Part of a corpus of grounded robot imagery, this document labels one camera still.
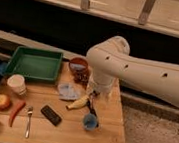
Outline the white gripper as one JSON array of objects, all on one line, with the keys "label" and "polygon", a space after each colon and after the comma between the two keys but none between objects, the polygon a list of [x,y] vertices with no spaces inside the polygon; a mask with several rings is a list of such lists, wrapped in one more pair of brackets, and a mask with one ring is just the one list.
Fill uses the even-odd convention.
[{"label": "white gripper", "polygon": [[95,79],[93,75],[89,76],[86,92],[88,94],[96,92],[98,94],[108,95],[112,90],[115,79],[113,77],[103,77]]}]

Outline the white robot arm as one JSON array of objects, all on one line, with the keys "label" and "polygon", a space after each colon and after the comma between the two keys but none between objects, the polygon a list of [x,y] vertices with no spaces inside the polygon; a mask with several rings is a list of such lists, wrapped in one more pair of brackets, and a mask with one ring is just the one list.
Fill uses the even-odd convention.
[{"label": "white robot arm", "polygon": [[135,58],[122,36],[108,38],[87,51],[92,68],[89,85],[99,93],[108,93],[119,78],[127,84],[179,108],[179,65]]}]

